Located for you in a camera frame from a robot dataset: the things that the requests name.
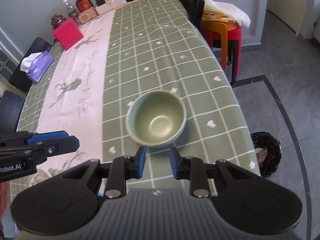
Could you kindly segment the purple tissue pack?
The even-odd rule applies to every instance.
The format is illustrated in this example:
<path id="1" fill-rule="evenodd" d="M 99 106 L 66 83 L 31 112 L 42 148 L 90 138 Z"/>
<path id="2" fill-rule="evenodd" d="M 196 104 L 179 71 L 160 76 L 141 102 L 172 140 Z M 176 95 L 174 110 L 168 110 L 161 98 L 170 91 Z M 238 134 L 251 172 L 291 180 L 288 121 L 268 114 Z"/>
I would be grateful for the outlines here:
<path id="1" fill-rule="evenodd" d="M 48 51 L 32 53 L 22 60 L 20 71 L 33 83 L 39 83 L 53 61 L 54 58 Z"/>

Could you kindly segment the orange red stacked stools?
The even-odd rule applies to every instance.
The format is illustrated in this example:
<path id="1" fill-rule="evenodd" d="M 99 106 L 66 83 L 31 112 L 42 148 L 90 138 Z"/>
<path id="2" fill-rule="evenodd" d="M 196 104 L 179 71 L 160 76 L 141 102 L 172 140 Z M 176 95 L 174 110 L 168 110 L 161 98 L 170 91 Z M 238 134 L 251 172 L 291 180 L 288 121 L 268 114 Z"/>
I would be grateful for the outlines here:
<path id="1" fill-rule="evenodd" d="M 200 32 L 211 49 L 221 49 L 221 68 L 226 71 L 227 63 L 232 65 L 231 85 L 235 85 L 240 71 L 241 27 L 237 23 L 202 21 Z"/>

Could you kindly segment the near left black chair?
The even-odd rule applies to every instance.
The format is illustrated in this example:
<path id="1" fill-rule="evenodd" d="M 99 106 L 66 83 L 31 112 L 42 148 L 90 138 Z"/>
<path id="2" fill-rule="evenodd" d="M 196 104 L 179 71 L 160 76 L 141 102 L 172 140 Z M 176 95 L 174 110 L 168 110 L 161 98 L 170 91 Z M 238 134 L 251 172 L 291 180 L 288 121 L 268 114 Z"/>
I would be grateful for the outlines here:
<path id="1" fill-rule="evenodd" d="M 0 133 L 15 132 L 24 99 L 8 90 L 3 93 L 0 104 Z"/>

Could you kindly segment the brown liquor bottle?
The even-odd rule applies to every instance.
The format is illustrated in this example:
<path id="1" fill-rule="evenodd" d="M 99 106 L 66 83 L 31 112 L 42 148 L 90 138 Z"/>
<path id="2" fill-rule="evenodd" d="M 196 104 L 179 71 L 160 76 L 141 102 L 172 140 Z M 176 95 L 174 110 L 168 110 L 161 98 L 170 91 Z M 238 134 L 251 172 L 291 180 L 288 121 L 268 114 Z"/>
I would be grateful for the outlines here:
<path id="1" fill-rule="evenodd" d="M 92 8 L 93 4 L 91 0 L 76 0 L 76 7 L 80 11 L 80 13 L 83 13 Z"/>

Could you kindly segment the black waste basket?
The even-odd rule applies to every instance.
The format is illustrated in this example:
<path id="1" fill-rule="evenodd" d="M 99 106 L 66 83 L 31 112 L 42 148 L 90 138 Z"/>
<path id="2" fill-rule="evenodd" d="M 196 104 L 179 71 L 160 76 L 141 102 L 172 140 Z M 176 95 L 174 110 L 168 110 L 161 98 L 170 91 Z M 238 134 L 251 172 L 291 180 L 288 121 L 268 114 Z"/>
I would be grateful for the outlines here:
<path id="1" fill-rule="evenodd" d="M 274 174 L 281 161 L 281 144 L 268 132 L 255 132 L 251 139 L 258 160 L 260 174 L 268 178 Z"/>

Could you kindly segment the beige patterned small box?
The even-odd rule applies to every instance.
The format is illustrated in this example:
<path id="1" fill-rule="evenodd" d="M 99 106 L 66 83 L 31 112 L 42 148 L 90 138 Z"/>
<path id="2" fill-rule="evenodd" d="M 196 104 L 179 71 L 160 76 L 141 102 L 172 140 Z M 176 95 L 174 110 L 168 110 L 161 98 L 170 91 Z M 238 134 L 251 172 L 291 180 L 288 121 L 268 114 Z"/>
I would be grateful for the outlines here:
<path id="1" fill-rule="evenodd" d="M 97 17 L 97 12 L 96 10 L 91 7 L 87 9 L 86 11 L 82 12 L 79 14 L 78 18 L 81 24 L 85 24 L 89 22 L 90 20 L 94 19 Z"/>

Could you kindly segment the cream right door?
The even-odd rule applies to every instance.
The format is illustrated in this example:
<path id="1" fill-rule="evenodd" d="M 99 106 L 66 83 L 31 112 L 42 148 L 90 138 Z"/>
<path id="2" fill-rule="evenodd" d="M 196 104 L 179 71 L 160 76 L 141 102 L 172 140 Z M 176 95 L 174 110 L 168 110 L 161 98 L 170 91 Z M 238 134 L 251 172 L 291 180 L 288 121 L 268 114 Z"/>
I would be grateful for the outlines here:
<path id="1" fill-rule="evenodd" d="M 287 24 L 298 36 L 307 0 L 267 0 L 267 10 Z"/>

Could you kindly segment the far left black chair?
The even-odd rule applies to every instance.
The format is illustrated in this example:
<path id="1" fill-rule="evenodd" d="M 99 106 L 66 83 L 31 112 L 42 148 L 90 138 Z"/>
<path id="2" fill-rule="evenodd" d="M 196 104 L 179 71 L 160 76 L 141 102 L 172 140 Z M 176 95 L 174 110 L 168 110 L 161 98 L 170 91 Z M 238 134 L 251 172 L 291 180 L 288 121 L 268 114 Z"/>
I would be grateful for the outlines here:
<path id="1" fill-rule="evenodd" d="M 49 53 L 52 45 L 37 37 L 23 60 L 14 70 L 9 82 L 23 92 L 29 92 L 33 83 L 39 83 L 54 57 Z"/>

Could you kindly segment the pink deer table runner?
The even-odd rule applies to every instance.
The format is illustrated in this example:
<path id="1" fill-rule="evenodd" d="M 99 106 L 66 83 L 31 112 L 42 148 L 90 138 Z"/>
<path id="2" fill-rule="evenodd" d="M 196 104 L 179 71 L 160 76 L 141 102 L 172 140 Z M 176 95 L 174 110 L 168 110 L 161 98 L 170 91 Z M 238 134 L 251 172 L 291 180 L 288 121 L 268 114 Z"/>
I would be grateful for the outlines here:
<path id="1" fill-rule="evenodd" d="M 88 159 L 101 159 L 103 91 L 108 44 L 115 12 L 84 27 L 84 38 L 64 51 L 44 98 L 38 133 L 65 131 L 79 139 L 73 153 L 48 158 L 39 165 L 66 170 Z"/>

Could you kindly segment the clear glass plate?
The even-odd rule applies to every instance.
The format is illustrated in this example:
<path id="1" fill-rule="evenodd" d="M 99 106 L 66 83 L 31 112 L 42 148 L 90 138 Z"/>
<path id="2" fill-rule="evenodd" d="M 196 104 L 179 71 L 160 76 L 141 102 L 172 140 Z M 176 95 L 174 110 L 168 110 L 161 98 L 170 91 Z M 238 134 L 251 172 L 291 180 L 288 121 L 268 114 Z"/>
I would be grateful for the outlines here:
<path id="1" fill-rule="evenodd" d="M 56 168 L 44 168 L 44 167 L 39 167 L 37 169 L 37 172 L 35 174 L 32 174 L 28 178 L 28 186 L 32 187 L 35 186 L 49 178 L 52 178 L 55 175 L 58 175 L 62 172 L 64 172 L 66 169 L 56 169 Z"/>

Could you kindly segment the clear water bottle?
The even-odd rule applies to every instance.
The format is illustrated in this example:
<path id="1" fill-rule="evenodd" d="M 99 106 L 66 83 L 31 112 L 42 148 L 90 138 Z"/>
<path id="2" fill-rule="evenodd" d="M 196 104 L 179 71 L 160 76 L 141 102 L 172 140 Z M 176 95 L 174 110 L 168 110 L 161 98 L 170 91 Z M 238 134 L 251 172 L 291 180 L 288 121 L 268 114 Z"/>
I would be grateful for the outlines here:
<path id="1" fill-rule="evenodd" d="M 73 6 L 71 5 L 71 3 L 69 3 L 68 0 L 63 0 L 63 3 L 64 3 L 65 6 L 66 6 L 66 9 L 67 9 L 67 12 L 68 12 L 68 16 L 69 16 L 70 18 L 72 18 L 72 19 L 76 22 L 77 25 L 80 25 L 81 22 L 80 22 L 80 20 L 79 20 L 79 13 L 78 13 L 78 11 L 75 9 L 75 7 L 73 7 Z"/>

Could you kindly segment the white flat box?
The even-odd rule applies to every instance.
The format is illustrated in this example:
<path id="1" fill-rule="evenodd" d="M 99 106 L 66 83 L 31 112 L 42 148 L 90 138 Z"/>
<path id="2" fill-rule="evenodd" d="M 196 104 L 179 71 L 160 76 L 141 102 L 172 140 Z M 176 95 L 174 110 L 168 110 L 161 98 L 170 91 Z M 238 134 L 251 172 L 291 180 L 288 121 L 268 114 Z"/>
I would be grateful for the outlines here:
<path id="1" fill-rule="evenodd" d="M 102 15 L 106 12 L 122 7 L 126 3 L 127 3 L 126 0 L 112 0 L 110 3 L 105 3 L 102 6 L 99 6 L 99 7 L 96 6 L 95 10 L 98 15 Z"/>

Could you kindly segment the dark lidded jar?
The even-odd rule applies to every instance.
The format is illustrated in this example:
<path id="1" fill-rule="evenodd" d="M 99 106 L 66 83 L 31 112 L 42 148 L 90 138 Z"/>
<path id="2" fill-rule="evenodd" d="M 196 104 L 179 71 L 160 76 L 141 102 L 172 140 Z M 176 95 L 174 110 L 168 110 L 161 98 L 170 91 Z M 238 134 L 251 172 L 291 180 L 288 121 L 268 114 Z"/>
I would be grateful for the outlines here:
<path id="1" fill-rule="evenodd" d="M 97 7 L 102 6 L 103 4 L 105 4 L 105 0 L 95 0 L 95 3 L 97 5 Z"/>

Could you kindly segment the pink square box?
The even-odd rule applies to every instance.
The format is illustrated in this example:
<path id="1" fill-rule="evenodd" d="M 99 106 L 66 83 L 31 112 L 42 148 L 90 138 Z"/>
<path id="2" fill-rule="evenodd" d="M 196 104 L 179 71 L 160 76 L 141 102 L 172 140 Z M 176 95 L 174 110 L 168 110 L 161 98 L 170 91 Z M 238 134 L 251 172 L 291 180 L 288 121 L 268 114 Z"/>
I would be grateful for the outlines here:
<path id="1" fill-rule="evenodd" d="M 68 50 L 79 42 L 84 36 L 76 22 L 69 18 L 53 31 L 53 36 L 60 42 L 61 46 Z"/>

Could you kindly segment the white towel on stool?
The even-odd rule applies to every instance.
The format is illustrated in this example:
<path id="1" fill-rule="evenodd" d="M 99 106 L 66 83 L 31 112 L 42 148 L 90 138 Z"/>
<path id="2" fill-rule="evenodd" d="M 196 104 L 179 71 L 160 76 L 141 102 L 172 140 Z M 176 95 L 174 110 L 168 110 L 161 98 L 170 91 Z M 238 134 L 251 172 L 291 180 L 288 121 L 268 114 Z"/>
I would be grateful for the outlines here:
<path id="1" fill-rule="evenodd" d="M 203 21 L 236 23 L 239 27 L 248 29 L 251 24 L 249 16 L 231 3 L 204 0 Z"/>

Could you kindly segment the green checked tablecloth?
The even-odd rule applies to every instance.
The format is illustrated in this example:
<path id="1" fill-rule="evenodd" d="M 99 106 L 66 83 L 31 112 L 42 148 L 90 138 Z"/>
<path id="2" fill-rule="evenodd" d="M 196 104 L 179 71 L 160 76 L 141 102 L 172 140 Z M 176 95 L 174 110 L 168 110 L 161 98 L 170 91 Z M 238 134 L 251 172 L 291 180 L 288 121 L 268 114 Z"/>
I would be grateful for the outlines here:
<path id="1" fill-rule="evenodd" d="M 141 95 L 167 90 L 187 109 L 182 134 L 175 140 L 181 155 L 206 163 L 226 159 L 255 174 L 259 166 L 251 136 L 233 90 L 200 32 L 188 21 L 178 0 L 139 0 L 114 10 L 108 44 L 104 91 L 102 150 L 104 163 L 138 149 L 125 120 Z M 56 44 L 42 80 L 26 98 L 19 131 L 37 132 L 50 80 L 64 50 Z M 10 183 L 10 196 L 27 189 L 28 177 Z"/>

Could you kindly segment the brown figurine jar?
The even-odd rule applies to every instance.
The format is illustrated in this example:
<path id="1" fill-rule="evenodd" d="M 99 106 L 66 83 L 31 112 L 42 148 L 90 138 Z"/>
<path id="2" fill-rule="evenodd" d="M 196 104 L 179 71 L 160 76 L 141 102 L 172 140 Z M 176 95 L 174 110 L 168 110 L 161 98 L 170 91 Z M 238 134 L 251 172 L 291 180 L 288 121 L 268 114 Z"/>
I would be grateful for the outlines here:
<path id="1" fill-rule="evenodd" d="M 57 29 L 61 24 L 63 24 L 66 21 L 67 19 L 63 15 L 58 15 L 58 14 L 53 15 L 51 18 L 52 29 L 53 30 Z"/>

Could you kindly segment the green ceramic bowl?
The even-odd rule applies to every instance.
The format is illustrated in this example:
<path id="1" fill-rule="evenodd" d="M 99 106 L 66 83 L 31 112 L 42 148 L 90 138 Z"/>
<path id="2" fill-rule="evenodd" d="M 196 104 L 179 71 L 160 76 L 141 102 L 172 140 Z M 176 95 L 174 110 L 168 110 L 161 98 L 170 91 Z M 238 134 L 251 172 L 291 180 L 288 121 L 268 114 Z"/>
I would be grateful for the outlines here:
<path id="1" fill-rule="evenodd" d="M 176 94 L 153 90 L 137 98 L 126 115 L 125 125 L 131 139 L 147 147 L 172 144 L 183 132 L 187 109 Z"/>

